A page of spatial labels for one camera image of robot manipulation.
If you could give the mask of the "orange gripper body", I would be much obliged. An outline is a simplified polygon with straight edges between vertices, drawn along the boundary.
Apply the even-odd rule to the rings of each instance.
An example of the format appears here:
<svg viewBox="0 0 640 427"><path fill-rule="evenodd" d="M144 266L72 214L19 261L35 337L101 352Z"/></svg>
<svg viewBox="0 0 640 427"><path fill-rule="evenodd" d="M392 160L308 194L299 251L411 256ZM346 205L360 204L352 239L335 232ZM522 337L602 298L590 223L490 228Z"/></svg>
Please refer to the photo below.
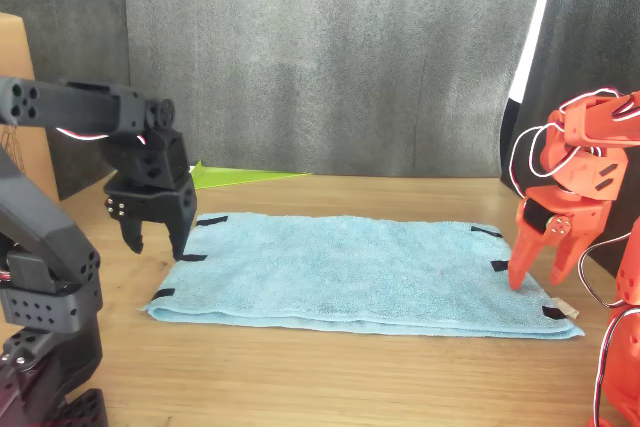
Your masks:
<svg viewBox="0 0 640 427"><path fill-rule="evenodd" d="M531 187L516 215L517 240L561 242L603 232L612 202L570 194L557 186Z"/></svg>

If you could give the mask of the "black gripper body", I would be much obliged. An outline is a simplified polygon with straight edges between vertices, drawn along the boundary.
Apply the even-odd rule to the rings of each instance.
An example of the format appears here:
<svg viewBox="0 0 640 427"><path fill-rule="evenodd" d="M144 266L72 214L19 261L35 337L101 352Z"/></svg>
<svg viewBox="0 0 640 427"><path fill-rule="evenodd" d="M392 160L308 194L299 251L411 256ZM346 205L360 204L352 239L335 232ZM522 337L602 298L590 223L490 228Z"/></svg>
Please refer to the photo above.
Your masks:
<svg viewBox="0 0 640 427"><path fill-rule="evenodd" d="M104 186L105 207L118 222L139 219L166 226L175 220L192 220L196 212L193 179L185 174L173 188L136 184L122 174L114 175Z"/></svg>

